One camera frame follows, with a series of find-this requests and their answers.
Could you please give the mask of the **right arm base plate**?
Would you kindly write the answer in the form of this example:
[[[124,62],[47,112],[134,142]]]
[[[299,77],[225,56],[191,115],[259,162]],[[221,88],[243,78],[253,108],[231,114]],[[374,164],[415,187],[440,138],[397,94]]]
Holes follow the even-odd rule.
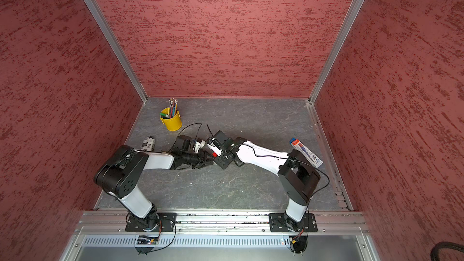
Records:
[[[270,213],[269,227],[271,232],[289,232],[289,233],[316,233],[318,232],[317,222],[312,213],[303,215],[300,221],[295,221],[286,213]]]

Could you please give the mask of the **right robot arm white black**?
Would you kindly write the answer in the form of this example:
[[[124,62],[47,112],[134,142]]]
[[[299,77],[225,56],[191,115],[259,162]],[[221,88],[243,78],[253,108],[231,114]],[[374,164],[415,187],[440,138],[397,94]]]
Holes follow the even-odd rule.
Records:
[[[208,141],[216,154],[215,163],[226,168],[230,163],[252,164],[271,172],[279,178],[289,197],[283,220],[290,232],[304,230],[303,217],[321,179],[321,173],[306,162],[297,150],[290,153],[272,151],[243,139],[220,141],[217,137]]]

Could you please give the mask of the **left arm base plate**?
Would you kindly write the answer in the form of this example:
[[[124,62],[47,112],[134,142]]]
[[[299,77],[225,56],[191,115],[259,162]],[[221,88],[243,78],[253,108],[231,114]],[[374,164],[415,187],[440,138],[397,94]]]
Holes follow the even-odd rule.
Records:
[[[125,232],[159,233],[173,232],[176,213],[154,213],[148,219],[140,219],[131,213],[126,215]]]

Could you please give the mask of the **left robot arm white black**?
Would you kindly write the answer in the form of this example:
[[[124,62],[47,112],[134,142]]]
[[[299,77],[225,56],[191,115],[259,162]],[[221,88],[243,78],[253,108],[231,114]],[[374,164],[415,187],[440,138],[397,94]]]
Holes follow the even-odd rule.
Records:
[[[149,152],[120,146],[95,174],[94,182],[108,195],[117,199],[128,211],[129,225],[140,231],[153,232],[160,225],[156,206],[138,187],[145,170],[175,170],[183,165],[199,169],[211,165],[217,153]]]

